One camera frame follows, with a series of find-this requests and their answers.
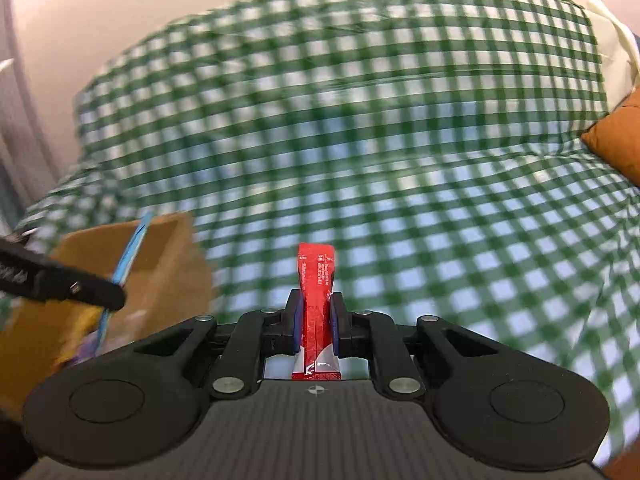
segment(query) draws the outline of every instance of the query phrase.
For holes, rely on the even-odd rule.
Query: brown cushion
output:
[[[593,153],[640,186],[640,87],[582,134],[582,140]]]

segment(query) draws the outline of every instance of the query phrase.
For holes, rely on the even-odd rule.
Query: white fabric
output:
[[[607,108],[612,112],[640,84],[640,52],[631,30],[601,0],[585,6],[602,56]]]

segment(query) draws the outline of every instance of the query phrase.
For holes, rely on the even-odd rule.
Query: green and white gingham cloth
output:
[[[78,96],[83,167],[32,247],[190,210],[221,322],[283,307],[297,244],[400,323],[445,317],[606,395],[640,429],[640,194],[578,135],[606,113],[566,0],[243,0],[169,24]]]

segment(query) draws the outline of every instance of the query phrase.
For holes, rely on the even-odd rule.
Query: brown box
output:
[[[137,221],[71,233],[51,257],[110,278]],[[127,303],[111,317],[105,350],[114,349],[206,312],[211,268],[193,242],[187,213],[156,217],[124,285]],[[19,420],[31,389],[69,361],[95,329],[101,309],[74,301],[22,300],[0,333],[0,410]]]

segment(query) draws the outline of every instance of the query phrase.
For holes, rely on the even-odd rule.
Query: red packet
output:
[[[334,355],[329,298],[334,286],[335,252],[331,245],[300,244],[298,275],[304,298],[300,352],[291,378],[295,381],[335,381],[340,364]]]

